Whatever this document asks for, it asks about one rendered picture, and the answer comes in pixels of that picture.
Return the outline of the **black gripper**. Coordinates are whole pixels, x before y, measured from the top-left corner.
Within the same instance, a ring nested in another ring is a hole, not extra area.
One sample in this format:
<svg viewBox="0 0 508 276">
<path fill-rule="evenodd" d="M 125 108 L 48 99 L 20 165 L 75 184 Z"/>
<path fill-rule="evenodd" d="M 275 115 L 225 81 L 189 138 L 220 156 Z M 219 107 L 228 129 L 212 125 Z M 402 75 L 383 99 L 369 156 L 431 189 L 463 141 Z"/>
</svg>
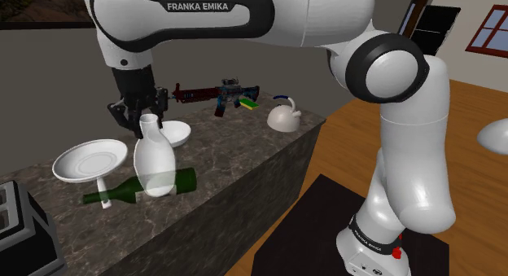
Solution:
<svg viewBox="0 0 508 276">
<path fill-rule="evenodd" d="M 163 87 L 155 89 L 155 78 L 151 65 L 138 69 L 112 68 L 120 92 L 117 103 L 107 105 L 116 123 L 141 138 L 139 119 L 141 110 L 157 107 L 158 125 L 163 127 L 164 112 L 168 110 L 169 92 Z"/>
</svg>

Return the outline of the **white bowl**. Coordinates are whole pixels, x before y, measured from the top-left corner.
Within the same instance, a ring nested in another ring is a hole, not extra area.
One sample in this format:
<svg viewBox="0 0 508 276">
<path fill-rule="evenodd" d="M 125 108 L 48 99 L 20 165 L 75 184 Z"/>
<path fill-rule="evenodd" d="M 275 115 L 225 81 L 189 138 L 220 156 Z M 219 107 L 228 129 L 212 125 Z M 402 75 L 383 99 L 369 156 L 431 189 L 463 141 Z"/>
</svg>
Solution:
<svg viewBox="0 0 508 276">
<path fill-rule="evenodd" d="M 191 135 L 191 127 L 179 120 L 167 120 L 162 122 L 161 133 L 168 139 L 172 147 L 184 144 Z"/>
</svg>

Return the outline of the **white narrow-necked vase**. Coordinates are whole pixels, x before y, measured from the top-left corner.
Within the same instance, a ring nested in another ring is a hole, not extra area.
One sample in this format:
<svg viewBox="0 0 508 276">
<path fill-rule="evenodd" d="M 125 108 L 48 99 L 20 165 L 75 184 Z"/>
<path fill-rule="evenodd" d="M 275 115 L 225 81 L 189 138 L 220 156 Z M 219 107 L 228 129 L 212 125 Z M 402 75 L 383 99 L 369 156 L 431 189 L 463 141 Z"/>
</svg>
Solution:
<svg viewBox="0 0 508 276">
<path fill-rule="evenodd" d="M 167 195 L 175 186 L 176 160 L 173 148 L 161 133 L 157 115 L 141 115 L 139 125 L 142 138 L 134 148 L 135 173 L 147 195 Z"/>
</svg>

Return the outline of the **white stemmed plate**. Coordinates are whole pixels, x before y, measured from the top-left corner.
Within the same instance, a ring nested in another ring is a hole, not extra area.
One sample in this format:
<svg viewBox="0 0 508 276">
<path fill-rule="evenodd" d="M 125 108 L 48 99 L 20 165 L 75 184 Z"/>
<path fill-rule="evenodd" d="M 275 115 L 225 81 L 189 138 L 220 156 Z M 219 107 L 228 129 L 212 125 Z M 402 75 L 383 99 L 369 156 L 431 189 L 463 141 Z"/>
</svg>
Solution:
<svg viewBox="0 0 508 276">
<path fill-rule="evenodd" d="M 103 209 L 112 206 L 101 196 L 107 190 L 103 180 L 126 160 L 128 147 L 115 139 L 97 139 L 74 146 L 62 153 L 52 164 L 52 173 L 68 183 L 96 182 Z"/>
</svg>

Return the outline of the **red and blue toy rifle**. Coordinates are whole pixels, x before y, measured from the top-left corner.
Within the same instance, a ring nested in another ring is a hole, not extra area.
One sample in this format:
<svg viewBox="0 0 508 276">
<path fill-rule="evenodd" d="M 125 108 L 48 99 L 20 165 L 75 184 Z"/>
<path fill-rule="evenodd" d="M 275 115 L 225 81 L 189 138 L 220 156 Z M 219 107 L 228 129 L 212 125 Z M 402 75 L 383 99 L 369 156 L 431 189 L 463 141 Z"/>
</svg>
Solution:
<svg viewBox="0 0 508 276">
<path fill-rule="evenodd" d="M 232 102 L 235 108 L 240 107 L 239 98 L 241 96 L 247 97 L 253 102 L 257 101 L 260 93 L 258 85 L 242 87 L 237 78 L 222 79 L 221 82 L 221 86 L 193 90 L 181 90 L 180 84 L 177 83 L 171 99 L 176 99 L 180 103 L 196 103 L 215 99 L 217 107 L 214 116 L 217 117 L 223 117 L 228 102 Z"/>
</svg>

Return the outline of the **dark green glass bottle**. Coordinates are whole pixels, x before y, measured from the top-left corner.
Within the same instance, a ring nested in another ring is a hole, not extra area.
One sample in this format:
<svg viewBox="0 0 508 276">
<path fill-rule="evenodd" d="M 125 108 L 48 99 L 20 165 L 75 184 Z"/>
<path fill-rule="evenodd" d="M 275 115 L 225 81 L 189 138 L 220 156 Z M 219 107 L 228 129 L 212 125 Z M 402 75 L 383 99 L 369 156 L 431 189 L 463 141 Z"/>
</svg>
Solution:
<svg viewBox="0 0 508 276">
<path fill-rule="evenodd" d="M 195 191 L 197 188 L 196 173 L 194 168 L 178 169 L 176 171 L 175 184 L 169 195 L 179 195 Z M 136 176 L 122 182 L 119 186 L 101 192 L 83 195 L 82 204 L 92 204 L 105 200 L 119 200 L 128 204 L 136 204 L 138 195 L 144 192 L 141 183 Z"/>
</svg>

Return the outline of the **dark robot stand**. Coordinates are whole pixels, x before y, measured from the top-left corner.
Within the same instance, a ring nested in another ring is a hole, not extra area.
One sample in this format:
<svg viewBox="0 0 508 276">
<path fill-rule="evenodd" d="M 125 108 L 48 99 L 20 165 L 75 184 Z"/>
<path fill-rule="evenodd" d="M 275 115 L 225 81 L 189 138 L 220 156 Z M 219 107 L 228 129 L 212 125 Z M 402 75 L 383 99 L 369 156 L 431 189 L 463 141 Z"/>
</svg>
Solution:
<svg viewBox="0 0 508 276">
<path fill-rule="evenodd" d="M 335 246 L 364 198 L 319 175 L 257 251 L 251 276 L 388 276 L 366 263 L 351 275 Z M 402 233 L 411 276 L 450 276 L 449 245 L 431 235 Z"/>
</svg>

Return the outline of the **white rounded object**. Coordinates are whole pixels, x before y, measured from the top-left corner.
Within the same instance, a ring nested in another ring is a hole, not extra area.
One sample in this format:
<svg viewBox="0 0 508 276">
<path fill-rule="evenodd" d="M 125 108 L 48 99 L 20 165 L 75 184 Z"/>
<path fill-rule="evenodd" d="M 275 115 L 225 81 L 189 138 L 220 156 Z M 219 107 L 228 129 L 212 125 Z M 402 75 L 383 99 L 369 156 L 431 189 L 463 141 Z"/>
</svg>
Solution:
<svg viewBox="0 0 508 276">
<path fill-rule="evenodd" d="M 476 140 L 487 150 L 508 156 L 508 118 L 496 120 L 483 127 Z"/>
</svg>

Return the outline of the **red-framed window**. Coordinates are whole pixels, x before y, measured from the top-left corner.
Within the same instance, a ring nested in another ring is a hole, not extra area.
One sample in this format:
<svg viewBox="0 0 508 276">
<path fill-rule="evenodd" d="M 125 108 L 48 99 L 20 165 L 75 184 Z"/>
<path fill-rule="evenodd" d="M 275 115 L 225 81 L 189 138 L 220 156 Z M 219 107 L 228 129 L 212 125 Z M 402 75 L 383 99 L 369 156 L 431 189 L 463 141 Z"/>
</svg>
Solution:
<svg viewBox="0 0 508 276">
<path fill-rule="evenodd" d="M 466 51 L 508 59 L 508 5 L 493 5 Z"/>
</svg>

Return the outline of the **black wall panel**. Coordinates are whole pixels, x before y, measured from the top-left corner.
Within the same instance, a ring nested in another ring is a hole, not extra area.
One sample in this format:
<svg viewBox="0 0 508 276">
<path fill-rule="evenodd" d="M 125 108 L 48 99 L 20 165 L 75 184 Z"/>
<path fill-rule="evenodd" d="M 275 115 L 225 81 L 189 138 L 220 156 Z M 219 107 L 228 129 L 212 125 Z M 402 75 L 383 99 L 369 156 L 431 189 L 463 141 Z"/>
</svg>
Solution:
<svg viewBox="0 0 508 276">
<path fill-rule="evenodd" d="M 425 55 L 436 55 L 460 11 L 460 7 L 425 6 L 410 39 Z"/>
</svg>

